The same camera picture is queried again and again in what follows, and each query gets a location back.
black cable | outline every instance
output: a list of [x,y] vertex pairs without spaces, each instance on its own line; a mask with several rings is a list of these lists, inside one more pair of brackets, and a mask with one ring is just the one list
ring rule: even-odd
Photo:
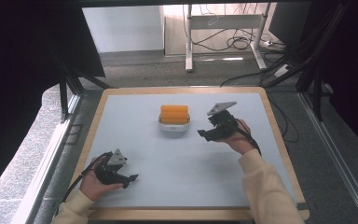
[[[281,135],[282,135],[282,138],[284,141],[286,142],[290,142],[290,143],[296,143],[298,142],[298,139],[299,139],[299,132],[298,132],[298,129],[296,127],[296,125],[289,119],[289,117],[286,115],[286,113],[283,112],[283,110],[278,106],[278,104],[275,102],[275,100],[273,99],[272,96],[268,95],[267,94],[267,97],[269,99],[269,101],[271,102],[272,105],[274,105],[278,110],[279,112],[281,113],[282,117],[283,117],[283,120],[284,120],[284,129],[282,130],[281,132]],[[296,138],[295,140],[291,140],[291,139],[287,139],[287,138],[284,138],[289,130],[289,123],[293,126],[293,128],[295,129],[296,131]]]

sleeve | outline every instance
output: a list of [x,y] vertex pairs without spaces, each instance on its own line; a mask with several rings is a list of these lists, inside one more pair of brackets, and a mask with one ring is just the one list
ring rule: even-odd
[[79,190],[70,201],[60,205],[59,213],[51,223],[87,223],[89,221],[87,214],[93,204],[94,202]]
[[255,223],[304,223],[279,173],[263,161],[257,150],[245,153],[239,163],[244,172],[243,190]]

wall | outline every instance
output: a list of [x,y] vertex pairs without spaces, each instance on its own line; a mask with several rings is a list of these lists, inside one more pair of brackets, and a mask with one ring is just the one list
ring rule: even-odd
[[83,8],[99,53],[164,49],[161,6]]

orange object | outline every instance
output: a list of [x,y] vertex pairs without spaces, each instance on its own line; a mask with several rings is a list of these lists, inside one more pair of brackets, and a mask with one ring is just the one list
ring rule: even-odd
[[187,105],[162,105],[161,112],[185,112],[188,113]]
[[187,105],[162,105],[159,121],[164,124],[188,123]]

human hand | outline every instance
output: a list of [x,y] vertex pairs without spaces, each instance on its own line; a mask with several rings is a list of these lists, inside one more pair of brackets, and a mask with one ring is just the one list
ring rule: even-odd
[[123,184],[111,184],[105,185],[97,178],[94,168],[100,163],[100,161],[95,162],[91,170],[89,170],[83,177],[83,180],[80,184],[80,191],[86,195],[93,202],[98,201],[101,196],[106,192],[112,191],[115,189],[122,189]]
[[[248,134],[251,133],[251,129],[246,124],[246,122],[243,119],[237,120],[238,122],[238,128],[241,130],[247,132]],[[246,139],[245,136],[242,134],[235,132],[230,137],[225,139],[219,139],[216,142],[224,142],[228,144],[232,149],[239,152],[241,155],[245,154],[246,152],[254,149],[255,147],[249,142],[248,139]]]

